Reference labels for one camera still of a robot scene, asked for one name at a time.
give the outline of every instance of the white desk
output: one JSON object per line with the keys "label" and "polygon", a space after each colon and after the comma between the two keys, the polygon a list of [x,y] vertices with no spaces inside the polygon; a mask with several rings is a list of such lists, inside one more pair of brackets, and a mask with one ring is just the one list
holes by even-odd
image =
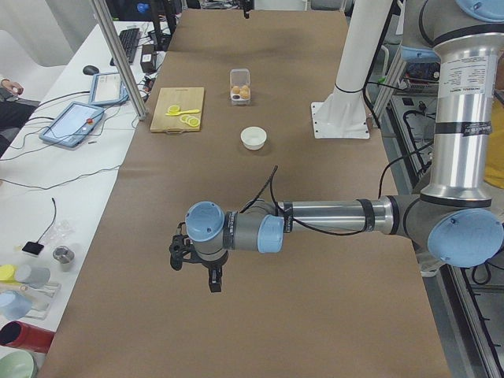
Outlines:
{"label": "white desk", "polygon": [[[116,23],[116,28],[120,31],[133,24],[119,22]],[[150,25],[137,23],[137,26],[145,35]],[[141,39],[140,43],[146,41],[147,39]],[[139,66],[140,55],[137,52],[131,66],[137,83],[144,76]],[[117,69],[110,66],[109,61],[110,53],[97,25],[43,101],[72,92],[88,91],[92,76],[84,75],[82,68],[85,65],[95,65],[100,72],[116,72]],[[32,117],[56,117],[71,101],[87,102],[87,99],[87,94],[84,94],[51,102],[36,110]],[[124,103],[120,108],[114,106],[106,110],[103,120],[92,135],[73,150],[48,146],[12,161],[0,161],[0,178],[30,186],[50,187],[79,175],[121,165],[135,132],[137,117],[134,108],[130,102]],[[40,120],[28,122],[14,140],[13,146],[22,146],[23,138],[28,133],[35,132],[44,125],[48,123],[41,124]],[[44,146],[47,145],[38,135],[28,135],[23,149],[9,148],[2,159],[14,158]],[[116,178],[117,170],[111,170],[46,191],[7,182],[0,184],[0,265],[44,266],[51,270],[51,281],[62,284],[45,320],[22,318],[21,321],[53,331],[57,329]],[[51,198],[56,201],[57,218],[42,239],[45,248],[38,257],[32,257],[20,249],[27,241],[36,241],[50,224],[54,214]],[[54,248],[60,245],[68,246],[76,255],[72,269],[68,272],[61,271],[59,263],[52,258]],[[0,315],[0,327],[5,323],[7,320]],[[12,351],[11,348],[0,346],[0,357]]]}

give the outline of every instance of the computer mouse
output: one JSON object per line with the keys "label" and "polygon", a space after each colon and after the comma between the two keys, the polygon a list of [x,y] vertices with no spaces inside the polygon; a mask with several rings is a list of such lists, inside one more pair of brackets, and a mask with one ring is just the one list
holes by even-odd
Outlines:
{"label": "computer mouse", "polygon": [[94,75],[95,73],[99,73],[100,70],[98,67],[94,67],[93,65],[87,65],[82,69],[82,73],[84,75]]}

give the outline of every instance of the white label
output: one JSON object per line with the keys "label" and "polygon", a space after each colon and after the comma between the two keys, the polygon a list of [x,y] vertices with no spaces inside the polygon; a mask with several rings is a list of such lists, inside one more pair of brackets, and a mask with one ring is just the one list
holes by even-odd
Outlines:
{"label": "white label", "polygon": [[465,57],[442,63],[439,97],[485,93],[487,82],[491,81],[487,71],[488,57]]}

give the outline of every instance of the white pole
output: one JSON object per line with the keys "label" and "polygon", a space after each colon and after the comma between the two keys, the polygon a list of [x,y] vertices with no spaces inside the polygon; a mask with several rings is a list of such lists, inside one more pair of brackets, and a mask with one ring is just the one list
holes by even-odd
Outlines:
{"label": "white pole", "polygon": [[312,103],[315,138],[369,138],[361,89],[392,1],[355,1],[334,91],[325,102]]}

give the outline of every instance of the person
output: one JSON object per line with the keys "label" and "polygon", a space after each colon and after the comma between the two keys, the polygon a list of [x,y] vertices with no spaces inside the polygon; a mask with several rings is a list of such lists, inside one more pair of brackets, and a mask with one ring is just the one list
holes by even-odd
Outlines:
{"label": "person", "polygon": [[18,82],[0,74],[0,156],[36,109],[36,106],[17,101],[23,91]]}
{"label": "person", "polygon": [[493,132],[488,137],[485,181],[493,187],[504,189],[504,55],[497,65],[491,126]]}

